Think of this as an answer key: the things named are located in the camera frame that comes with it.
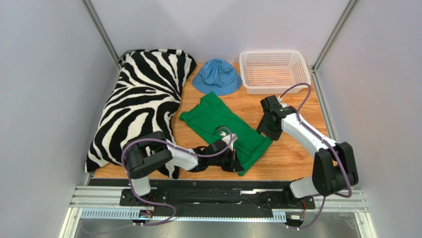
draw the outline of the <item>pillow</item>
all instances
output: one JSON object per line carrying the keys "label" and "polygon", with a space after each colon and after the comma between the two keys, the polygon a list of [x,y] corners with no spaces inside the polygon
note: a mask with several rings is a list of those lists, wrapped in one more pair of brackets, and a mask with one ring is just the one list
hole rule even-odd
{"label": "pillow", "polygon": [[[166,139],[176,143],[171,119],[179,109],[195,60],[181,50],[138,50],[126,52],[119,63],[119,79],[104,106],[85,172],[108,163],[121,165],[123,146],[155,131],[164,132]],[[179,177],[175,166],[165,165],[159,171],[170,178]]]}

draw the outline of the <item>wooden table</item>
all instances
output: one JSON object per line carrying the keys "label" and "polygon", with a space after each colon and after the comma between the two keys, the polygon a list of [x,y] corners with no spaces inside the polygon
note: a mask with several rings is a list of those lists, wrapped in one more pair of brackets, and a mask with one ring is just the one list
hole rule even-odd
{"label": "wooden table", "polygon": [[[178,145],[186,148],[195,148],[207,145],[186,123],[179,119],[182,112],[190,111],[199,103],[203,93],[197,91],[192,86],[192,79],[198,73],[203,63],[198,64],[195,71],[189,77],[183,89],[182,104],[179,111],[173,118],[174,137]],[[233,64],[239,71],[239,64]],[[287,94],[283,102],[297,108],[307,93],[303,89],[296,94]],[[220,96],[224,103],[252,128],[256,129],[262,116],[263,109],[260,100],[270,95],[249,95],[245,87],[241,87],[235,93]],[[312,93],[308,101],[301,110],[302,116],[317,130],[324,135],[328,135],[325,123],[322,118],[321,108],[317,99],[317,94],[312,85]],[[278,141],[268,148],[266,153],[248,170],[244,176],[237,173],[228,173],[220,167],[210,166],[206,171],[190,173],[181,169],[180,179],[221,179],[221,180],[294,180],[307,177],[312,174],[313,157],[297,142],[293,137],[282,133]],[[126,178],[126,173],[122,166],[108,164],[95,171],[95,178]],[[152,179],[168,179],[158,171],[150,175]]]}

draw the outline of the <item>hat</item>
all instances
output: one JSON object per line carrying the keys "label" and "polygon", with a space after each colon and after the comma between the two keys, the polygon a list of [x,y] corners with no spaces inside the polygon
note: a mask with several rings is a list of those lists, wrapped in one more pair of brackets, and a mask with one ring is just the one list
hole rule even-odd
{"label": "hat", "polygon": [[236,92],[242,85],[242,79],[229,62],[215,58],[202,66],[192,85],[202,93],[214,92],[221,96]]}

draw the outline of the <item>laundry basket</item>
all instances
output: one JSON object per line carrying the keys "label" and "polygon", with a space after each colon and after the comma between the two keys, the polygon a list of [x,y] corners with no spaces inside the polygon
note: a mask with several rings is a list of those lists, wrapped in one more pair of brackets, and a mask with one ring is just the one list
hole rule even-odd
{"label": "laundry basket", "polygon": [[[244,51],[240,53],[240,74],[249,94],[281,94],[295,84],[311,84],[299,51]],[[297,86],[288,93],[306,87]]]}

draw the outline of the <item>green cloth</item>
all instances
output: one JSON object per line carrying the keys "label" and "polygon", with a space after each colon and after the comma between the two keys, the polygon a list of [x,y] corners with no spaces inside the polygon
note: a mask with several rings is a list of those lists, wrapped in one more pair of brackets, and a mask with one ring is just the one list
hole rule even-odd
{"label": "green cloth", "polygon": [[180,119],[184,120],[208,144],[222,138],[218,132],[221,126],[236,133],[237,140],[234,142],[234,147],[240,163],[245,168],[245,171],[239,172],[240,176],[251,168],[272,143],[232,113],[214,92],[203,96],[201,102],[190,112],[183,112]]}

